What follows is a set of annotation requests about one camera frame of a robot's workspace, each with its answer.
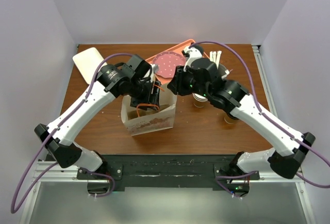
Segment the cardboard cup carrier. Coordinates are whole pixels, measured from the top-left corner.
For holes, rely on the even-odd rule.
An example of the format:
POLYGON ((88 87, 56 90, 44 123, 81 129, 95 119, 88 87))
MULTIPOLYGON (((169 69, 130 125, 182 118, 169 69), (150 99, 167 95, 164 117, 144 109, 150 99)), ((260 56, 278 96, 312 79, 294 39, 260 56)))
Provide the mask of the cardboard cup carrier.
POLYGON ((132 120, 132 119, 136 119, 139 117, 144 117, 144 116, 153 115, 153 114, 157 114, 157 113, 159 113, 159 111, 153 110, 153 109, 148 109, 148 110, 138 109, 138 110, 128 112, 127 118, 128 118, 128 120, 132 120))

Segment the paper bag with orange handles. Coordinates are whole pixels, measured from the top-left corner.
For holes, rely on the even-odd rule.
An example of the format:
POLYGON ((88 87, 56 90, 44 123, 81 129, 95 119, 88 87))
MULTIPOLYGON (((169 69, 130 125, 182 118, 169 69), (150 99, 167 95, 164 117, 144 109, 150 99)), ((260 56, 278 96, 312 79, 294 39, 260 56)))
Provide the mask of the paper bag with orange handles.
POLYGON ((128 120, 127 113, 138 110, 130 107, 131 97, 125 96, 121 106, 121 121, 131 136, 170 129, 174 125, 177 96, 164 84, 160 90, 159 113, 128 120))

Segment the single brown paper cup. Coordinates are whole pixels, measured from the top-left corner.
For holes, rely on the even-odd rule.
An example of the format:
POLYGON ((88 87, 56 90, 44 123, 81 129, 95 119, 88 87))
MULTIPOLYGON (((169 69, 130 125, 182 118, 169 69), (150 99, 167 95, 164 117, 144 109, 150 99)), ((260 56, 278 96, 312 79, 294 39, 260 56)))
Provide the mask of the single brown paper cup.
POLYGON ((227 124, 230 124, 230 125, 234 125, 236 124, 239 119, 235 118, 235 117, 232 117, 230 115, 225 115, 224 116, 224 121, 227 123, 227 124))

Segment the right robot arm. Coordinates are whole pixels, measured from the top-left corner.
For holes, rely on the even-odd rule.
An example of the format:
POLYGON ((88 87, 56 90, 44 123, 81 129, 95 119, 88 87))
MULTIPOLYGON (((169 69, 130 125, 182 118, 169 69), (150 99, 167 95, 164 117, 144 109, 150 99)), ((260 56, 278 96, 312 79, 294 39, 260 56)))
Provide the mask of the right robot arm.
POLYGON ((222 78, 216 64, 207 58, 199 58, 190 66, 177 66, 167 88, 175 95, 195 93, 206 97, 213 107, 243 121, 272 145, 264 151, 239 152, 227 171, 235 179, 252 171, 268 170, 292 179, 308 153, 306 146, 316 139, 310 132, 302 134, 281 122, 259 105, 244 86, 222 78))

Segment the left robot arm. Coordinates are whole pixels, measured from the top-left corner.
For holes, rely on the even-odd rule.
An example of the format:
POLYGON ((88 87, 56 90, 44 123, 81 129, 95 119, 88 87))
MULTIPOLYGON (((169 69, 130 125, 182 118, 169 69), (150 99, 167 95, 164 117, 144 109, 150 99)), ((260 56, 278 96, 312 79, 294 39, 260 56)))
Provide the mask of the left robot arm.
POLYGON ((154 73, 159 70, 136 54, 129 54, 128 62, 116 65, 103 59, 96 67, 86 91, 56 120, 48 125, 38 124, 35 134, 61 168, 75 165, 96 179, 103 178, 107 162, 96 151, 75 142, 85 125, 106 105, 121 95, 128 95, 140 103, 154 91, 154 73))

